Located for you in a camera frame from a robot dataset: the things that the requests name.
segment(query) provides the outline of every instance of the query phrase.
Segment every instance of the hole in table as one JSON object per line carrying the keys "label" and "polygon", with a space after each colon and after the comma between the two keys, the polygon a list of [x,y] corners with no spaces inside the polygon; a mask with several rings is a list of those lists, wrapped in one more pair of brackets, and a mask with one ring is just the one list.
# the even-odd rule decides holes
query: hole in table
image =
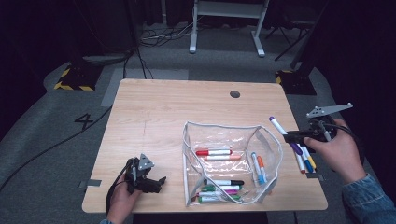
{"label": "hole in table", "polygon": [[241,93],[239,93],[239,91],[230,91],[230,95],[233,98],[239,98],[241,96]]}

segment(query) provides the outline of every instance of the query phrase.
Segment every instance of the zipper pouch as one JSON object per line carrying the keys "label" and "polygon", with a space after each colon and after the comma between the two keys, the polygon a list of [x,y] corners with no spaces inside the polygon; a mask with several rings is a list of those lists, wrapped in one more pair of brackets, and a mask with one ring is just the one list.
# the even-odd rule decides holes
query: zipper pouch
{"label": "zipper pouch", "polygon": [[262,203],[276,184],[282,147],[261,125],[188,121],[183,141],[186,206]]}

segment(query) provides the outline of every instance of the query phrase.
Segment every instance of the human hand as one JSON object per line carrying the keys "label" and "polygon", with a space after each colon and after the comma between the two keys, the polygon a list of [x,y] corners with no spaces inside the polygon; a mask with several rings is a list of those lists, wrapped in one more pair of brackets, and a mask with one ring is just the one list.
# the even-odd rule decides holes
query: human hand
{"label": "human hand", "polygon": [[110,200],[110,209],[107,213],[107,220],[114,224],[124,222],[134,208],[137,198],[142,193],[141,190],[135,189],[133,194],[128,191],[128,183],[123,182],[125,175],[122,175],[118,185],[114,188],[113,196]]}
{"label": "human hand", "polygon": [[[335,124],[346,127],[341,119],[335,119]],[[346,132],[338,129],[337,135],[330,142],[319,142],[306,137],[304,143],[314,149],[337,172],[346,184],[366,177],[361,165],[358,147],[354,139]]]}

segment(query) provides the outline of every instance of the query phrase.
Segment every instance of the denim sleeve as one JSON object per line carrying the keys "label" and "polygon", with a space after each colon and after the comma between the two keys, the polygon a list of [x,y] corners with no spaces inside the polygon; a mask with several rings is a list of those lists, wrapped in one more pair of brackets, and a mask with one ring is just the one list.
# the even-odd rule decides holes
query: denim sleeve
{"label": "denim sleeve", "polygon": [[360,223],[396,223],[393,201],[370,174],[344,185],[343,195]]}
{"label": "denim sleeve", "polygon": [[99,224],[113,224],[113,223],[107,219],[103,219]]}

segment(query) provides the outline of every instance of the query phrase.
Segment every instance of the green marker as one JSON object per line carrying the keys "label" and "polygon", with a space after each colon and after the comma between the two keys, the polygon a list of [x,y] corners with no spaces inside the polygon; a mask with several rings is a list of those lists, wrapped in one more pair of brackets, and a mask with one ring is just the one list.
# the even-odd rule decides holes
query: green marker
{"label": "green marker", "polygon": [[[229,189],[240,190],[242,189],[242,185],[220,186],[220,188],[224,190],[229,190]],[[201,191],[203,192],[216,191],[216,187],[214,185],[206,185],[203,188],[201,188]]]}
{"label": "green marker", "polygon": [[[241,199],[241,196],[239,195],[230,195],[234,200],[239,200]],[[198,202],[199,203],[210,203],[210,202],[220,202],[222,201],[221,198],[217,196],[204,196],[204,197],[198,197]]]}

